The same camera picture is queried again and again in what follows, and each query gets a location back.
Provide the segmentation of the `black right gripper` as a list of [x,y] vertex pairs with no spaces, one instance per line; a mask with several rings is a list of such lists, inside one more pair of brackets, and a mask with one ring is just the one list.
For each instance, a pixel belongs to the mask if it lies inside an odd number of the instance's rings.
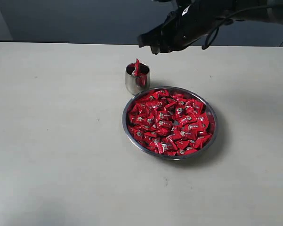
[[137,37],[140,48],[150,46],[152,54],[182,51],[207,35],[231,10],[229,0],[194,0],[182,6],[162,27],[155,27]]

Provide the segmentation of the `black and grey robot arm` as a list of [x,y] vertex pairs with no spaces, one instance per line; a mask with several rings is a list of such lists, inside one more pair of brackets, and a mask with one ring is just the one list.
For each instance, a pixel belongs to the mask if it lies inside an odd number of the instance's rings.
[[140,48],[155,55],[182,51],[205,37],[202,49],[215,40],[223,25],[235,21],[283,24],[283,0],[176,0],[177,9],[164,22],[138,36]]

